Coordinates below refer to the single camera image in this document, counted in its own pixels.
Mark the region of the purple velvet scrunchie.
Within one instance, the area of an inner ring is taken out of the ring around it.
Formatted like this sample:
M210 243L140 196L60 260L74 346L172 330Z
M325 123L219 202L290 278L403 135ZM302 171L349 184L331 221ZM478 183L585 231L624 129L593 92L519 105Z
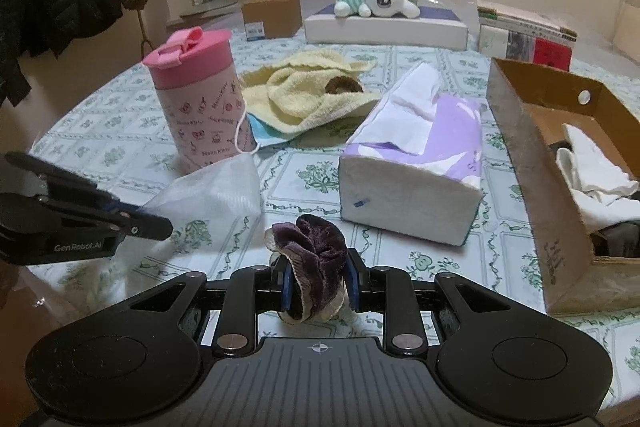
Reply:
M283 257L291 265L295 281L290 307L279 313L282 321L327 322L348 303L343 277L347 246L332 222L306 213L294 223L275 223L265 231L265 244L272 261Z

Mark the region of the white paper towel sheet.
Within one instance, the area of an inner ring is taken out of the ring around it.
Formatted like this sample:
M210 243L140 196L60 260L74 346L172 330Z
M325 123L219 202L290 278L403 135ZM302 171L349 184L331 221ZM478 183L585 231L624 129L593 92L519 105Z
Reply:
M153 282L188 271L222 279L262 214L254 157L243 153L182 176L143 210L169 219L174 229L160 242L126 239L114 258L116 273Z

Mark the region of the blue surgical face mask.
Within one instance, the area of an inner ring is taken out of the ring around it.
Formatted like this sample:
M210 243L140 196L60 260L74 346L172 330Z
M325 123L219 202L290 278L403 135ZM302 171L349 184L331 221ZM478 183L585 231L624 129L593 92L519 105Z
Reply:
M247 145L240 143L243 132L248 134ZM254 155L262 148L291 142L302 134L304 134L303 131L294 133L278 131L257 117L250 115L247 109L243 108L240 120L234 130L232 143L239 154L247 153Z

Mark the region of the yellow terry towel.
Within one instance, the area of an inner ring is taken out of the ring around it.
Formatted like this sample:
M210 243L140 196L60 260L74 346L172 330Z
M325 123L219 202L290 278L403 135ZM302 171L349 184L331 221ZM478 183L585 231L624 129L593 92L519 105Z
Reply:
M305 132L345 117L366 115L380 96L362 93L327 94L326 84L336 76L360 76L375 61L349 62L329 49L298 52L284 60L244 72L242 92L250 115L283 133Z

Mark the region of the brown knitted scrunchie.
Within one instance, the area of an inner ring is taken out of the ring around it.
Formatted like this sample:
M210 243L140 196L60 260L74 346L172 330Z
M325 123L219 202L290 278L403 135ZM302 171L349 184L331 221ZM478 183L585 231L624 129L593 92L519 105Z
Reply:
M350 76L336 76L326 84L327 94L362 93L363 87Z

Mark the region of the purple tissue pack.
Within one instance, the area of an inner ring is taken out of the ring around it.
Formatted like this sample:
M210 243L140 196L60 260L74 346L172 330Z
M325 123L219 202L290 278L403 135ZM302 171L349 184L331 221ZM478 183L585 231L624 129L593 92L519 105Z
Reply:
M461 246L482 190L480 108L442 89L420 63L400 78L349 137L338 160L344 220Z

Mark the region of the pink lidded cup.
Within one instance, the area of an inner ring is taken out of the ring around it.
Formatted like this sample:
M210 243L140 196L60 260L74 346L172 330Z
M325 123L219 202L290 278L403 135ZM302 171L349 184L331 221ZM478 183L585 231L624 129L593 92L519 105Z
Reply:
M231 31L180 29L143 59L181 161L190 171L255 150Z

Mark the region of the open brown cardboard box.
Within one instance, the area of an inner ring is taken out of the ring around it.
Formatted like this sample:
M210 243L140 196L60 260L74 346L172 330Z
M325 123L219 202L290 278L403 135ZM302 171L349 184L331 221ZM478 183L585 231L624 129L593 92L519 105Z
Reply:
M524 196L547 311L638 306L638 259L597 255L553 148L570 124L615 166L638 178L638 118L597 80L500 58L490 65L487 101Z

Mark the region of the white cloth in box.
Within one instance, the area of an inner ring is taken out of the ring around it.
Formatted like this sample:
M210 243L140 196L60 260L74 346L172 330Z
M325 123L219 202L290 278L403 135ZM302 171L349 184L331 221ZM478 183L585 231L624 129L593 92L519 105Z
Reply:
M639 220L639 182L614 165L588 135L571 124L562 124L567 145L555 152L570 195L589 233L612 225Z

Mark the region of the small brown cardboard box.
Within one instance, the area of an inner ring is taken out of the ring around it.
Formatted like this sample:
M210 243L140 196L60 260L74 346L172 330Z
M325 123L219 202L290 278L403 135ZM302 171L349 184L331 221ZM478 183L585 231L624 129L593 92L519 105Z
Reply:
M291 38L303 26L300 0L246 0L241 12L247 41Z

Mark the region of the white flat box blue top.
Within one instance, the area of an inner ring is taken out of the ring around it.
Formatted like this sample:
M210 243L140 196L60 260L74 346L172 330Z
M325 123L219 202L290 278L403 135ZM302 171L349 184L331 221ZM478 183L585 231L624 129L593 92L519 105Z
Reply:
M420 7L420 16L339 18L330 4L304 20L308 43L373 44L374 46L427 46L464 51L469 28L453 10Z

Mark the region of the stack of books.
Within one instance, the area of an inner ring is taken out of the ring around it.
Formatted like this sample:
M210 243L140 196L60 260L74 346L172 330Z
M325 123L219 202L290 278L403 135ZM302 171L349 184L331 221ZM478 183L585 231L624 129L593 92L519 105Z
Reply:
M478 0L476 9L480 54L570 70L577 34L564 23L488 1Z

